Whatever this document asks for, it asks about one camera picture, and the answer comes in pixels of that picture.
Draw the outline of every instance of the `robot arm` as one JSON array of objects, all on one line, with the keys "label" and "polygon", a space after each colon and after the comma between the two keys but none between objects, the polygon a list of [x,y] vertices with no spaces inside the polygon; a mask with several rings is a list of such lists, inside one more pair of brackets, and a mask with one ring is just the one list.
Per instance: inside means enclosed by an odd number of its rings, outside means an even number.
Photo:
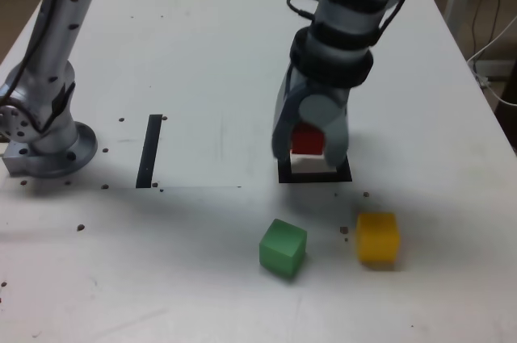
[{"label": "robot arm", "polygon": [[[347,159],[347,101],[350,89],[364,82],[376,44],[405,0],[320,0],[309,27],[292,42],[291,64],[280,87],[273,127],[273,154],[290,157],[292,132],[307,123],[325,136],[328,165]],[[392,14],[380,23],[386,11]]]},{"label": "robot arm", "polygon": [[75,123],[70,52],[91,0],[44,0],[22,62],[0,88],[0,131],[10,174],[54,178],[80,169],[97,149],[94,132]]},{"label": "robot arm", "polygon": [[[279,92],[272,135],[279,162],[289,159],[292,131],[305,122],[324,133],[327,163],[343,164],[350,89],[366,79],[369,48],[403,2],[320,0],[311,25],[295,36]],[[44,0],[27,53],[0,88],[0,132],[11,138],[3,160],[11,175],[59,177],[83,167],[97,150],[94,132],[70,114],[75,76],[68,59],[90,3]]]}]

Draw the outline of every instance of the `white table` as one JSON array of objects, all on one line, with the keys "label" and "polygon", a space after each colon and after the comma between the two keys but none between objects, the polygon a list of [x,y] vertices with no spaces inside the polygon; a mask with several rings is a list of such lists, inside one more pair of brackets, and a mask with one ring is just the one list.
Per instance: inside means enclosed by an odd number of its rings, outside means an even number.
[{"label": "white table", "polygon": [[[94,0],[71,61],[99,152],[69,178],[3,171],[1,342],[517,339],[517,163],[433,1],[407,1],[351,93],[352,183],[277,183],[275,97],[305,24],[285,0]],[[137,190],[149,114],[168,117],[159,188]],[[360,211],[396,212],[395,271],[356,261]],[[293,282],[259,266],[274,218],[309,232]]]}]

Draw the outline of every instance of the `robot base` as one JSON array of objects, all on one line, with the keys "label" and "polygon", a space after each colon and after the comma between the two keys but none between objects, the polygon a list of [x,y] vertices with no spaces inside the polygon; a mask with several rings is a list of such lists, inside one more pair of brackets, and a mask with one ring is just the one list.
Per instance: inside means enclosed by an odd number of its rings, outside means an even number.
[{"label": "robot base", "polygon": [[59,178],[84,167],[97,152],[94,131],[84,123],[75,123],[78,138],[65,151],[51,155],[34,153],[27,144],[11,141],[3,162],[11,176]]}]

